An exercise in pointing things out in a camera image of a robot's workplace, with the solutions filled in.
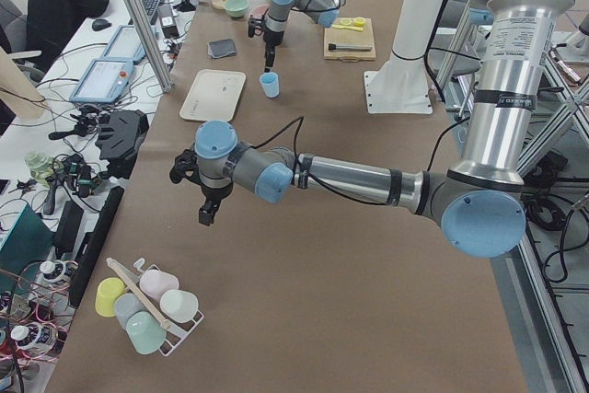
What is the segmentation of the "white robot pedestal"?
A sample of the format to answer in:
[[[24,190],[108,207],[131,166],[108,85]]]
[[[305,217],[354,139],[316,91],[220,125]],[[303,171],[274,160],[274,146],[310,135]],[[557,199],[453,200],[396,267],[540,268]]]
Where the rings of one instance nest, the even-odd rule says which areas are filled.
[[[426,51],[443,0],[403,0],[391,54],[378,71],[364,73],[371,114],[430,114]]]

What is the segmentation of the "mint cup on rack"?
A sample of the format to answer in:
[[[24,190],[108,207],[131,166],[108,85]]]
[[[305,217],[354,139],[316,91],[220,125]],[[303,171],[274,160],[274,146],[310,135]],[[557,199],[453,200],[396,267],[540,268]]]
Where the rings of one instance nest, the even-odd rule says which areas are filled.
[[[143,355],[156,352],[167,336],[159,322],[146,311],[133,314],[128,319],[125,329],[134,349]]]

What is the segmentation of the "blue teach pendant far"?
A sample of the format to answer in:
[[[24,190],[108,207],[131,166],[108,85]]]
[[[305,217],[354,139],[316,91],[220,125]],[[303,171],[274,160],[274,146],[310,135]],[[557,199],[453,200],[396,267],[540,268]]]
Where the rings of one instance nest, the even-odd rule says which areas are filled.
[[[141,62],[146,53],[135,26],[118,26],[105,47],[102,56],[131,59],[134,64]]]

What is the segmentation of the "grey folded cloth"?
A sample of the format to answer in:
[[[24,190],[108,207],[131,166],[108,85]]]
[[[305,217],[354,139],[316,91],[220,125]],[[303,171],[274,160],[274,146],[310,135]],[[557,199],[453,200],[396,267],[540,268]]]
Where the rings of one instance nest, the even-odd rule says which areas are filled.
[[[212,40],[207,44],[207,53],[211,59],[221,59],[237,55],[233,39]]]

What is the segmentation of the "yellow plastic knife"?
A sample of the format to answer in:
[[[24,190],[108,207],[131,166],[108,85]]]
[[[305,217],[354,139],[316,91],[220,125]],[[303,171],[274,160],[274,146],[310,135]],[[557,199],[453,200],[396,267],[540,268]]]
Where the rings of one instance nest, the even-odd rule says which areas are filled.
[[[334,24],[331,26],[333,29],[340,29],[340,30],[351,30],[355,32],[363,32],[364,27],[360,26],[353,26],[353,25],[342,25],[342,24]]]

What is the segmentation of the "wooden cutting board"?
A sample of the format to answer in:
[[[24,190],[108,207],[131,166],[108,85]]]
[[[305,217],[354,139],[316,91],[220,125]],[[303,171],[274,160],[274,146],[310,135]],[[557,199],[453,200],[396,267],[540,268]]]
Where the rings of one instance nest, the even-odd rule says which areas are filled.
[[[363,32],[333,29],[332,27],[324,29],[324,58],[331,61],[345,62],[374,61],[376,59],[376,53],[372,19],[367,17],[365,19],[366,23]],[[340,24],[340,20],[341,17],[337,18],[334,24]],[[329,43],[371,45],[373,50],[370,52],[330,52],[328,50]]]

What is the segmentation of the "mint green bowl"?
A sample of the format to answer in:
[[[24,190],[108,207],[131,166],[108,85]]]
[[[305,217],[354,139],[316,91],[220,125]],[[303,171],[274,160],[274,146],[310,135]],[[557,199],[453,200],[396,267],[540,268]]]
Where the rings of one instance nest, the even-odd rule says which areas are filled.
[[[244,17],[249,9],[249,0],[226,0],[225,12],[231,18]]]

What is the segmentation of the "blue plastic cup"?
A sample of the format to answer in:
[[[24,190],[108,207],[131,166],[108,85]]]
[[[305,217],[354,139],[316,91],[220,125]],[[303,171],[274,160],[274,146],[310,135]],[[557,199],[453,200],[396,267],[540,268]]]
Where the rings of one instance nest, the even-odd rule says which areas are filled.
[[[277,73],[264,72],[260,75],[259,81],[267,98],[277,98],[280,95],[280,81]]]

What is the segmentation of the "yellow cup on rack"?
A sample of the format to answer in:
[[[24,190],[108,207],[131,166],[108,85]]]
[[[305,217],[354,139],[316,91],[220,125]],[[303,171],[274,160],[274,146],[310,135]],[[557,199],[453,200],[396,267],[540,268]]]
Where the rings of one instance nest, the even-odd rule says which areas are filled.
[[[109,277],[98,284],[95,310],[104,318],[115,316],[114,304],[117,299],[126,293],[126,286],[118,277]]]

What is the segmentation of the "grey cup on rack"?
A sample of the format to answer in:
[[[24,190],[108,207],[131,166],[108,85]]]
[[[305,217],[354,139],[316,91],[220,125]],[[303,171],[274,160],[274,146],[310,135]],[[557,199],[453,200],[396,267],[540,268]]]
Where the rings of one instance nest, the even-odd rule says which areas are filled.
[[[141,311],[145,311],[144,304],[132,292],[119,296],[114,303],[115,317],[123,329],[126,329],[129,319]]]

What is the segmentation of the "cream rabbit tray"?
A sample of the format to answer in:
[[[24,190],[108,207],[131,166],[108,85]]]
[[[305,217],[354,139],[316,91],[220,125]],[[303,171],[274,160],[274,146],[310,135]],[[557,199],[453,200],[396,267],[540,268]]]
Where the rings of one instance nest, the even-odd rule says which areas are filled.
[[[179,116],[185,121],[232,121],[246,78],[238,71],[202,69]]]

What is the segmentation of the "pink bowl of ice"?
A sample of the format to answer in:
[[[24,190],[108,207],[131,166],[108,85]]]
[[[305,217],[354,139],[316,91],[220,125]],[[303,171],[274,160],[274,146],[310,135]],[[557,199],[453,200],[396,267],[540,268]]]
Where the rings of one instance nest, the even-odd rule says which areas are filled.
[[[255,19],[262,19],[262,17],[266,14],[268,8],[269,8],[268,4],[256,6],[250,10],[249,17],[255,18]]]

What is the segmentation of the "white cup on rack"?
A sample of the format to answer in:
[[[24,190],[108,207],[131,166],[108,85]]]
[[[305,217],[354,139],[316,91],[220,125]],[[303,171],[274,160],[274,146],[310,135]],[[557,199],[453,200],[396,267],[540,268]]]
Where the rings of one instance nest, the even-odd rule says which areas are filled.
[[[191,292],[180,289],[165,292],[159,305],[167,316],[178,323],[188,322],[199,311],[198,297]]]

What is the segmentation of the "pink cup on rack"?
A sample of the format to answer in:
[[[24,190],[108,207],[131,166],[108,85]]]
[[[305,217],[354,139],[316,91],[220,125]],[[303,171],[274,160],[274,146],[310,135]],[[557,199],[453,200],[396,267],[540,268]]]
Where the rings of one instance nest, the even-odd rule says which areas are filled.
[[[158,302],[165,292],[179,289],[179,279],[168,272],[149,269],[140,277],[139,287],[144,294]]]

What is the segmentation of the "steel muddler black tip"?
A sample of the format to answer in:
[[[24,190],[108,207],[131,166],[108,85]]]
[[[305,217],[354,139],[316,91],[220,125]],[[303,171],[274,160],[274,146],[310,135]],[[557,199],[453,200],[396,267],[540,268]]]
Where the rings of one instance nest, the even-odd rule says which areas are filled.
[[[362,44],[339,44],[339,43],[329,43],[328,50],[330,52],[335,51],[345,51],[345,52],[370,52],[373,50],[371,45],[362,45]]]

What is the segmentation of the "blue teach pendant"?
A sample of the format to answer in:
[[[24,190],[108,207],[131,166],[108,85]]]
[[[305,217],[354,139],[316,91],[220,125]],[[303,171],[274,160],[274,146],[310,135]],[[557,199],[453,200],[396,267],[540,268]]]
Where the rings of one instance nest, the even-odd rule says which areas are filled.
[[[70,95],[72,103],[112,104],[128,86],[134,71],[130,58],[94,59]]]
[[[146,53],[135,26],[118,26],[105,47],[102,56],[131,59],[134,64],[141,62]]]

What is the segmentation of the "blue teach pendant near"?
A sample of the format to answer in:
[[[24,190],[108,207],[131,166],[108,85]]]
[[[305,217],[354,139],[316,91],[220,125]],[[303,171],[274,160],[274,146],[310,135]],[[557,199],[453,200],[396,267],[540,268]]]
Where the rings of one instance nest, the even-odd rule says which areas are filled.
[[[130,58],[94,59],[70,95],[72,103],[112,104],[128,86],[134,71]]]

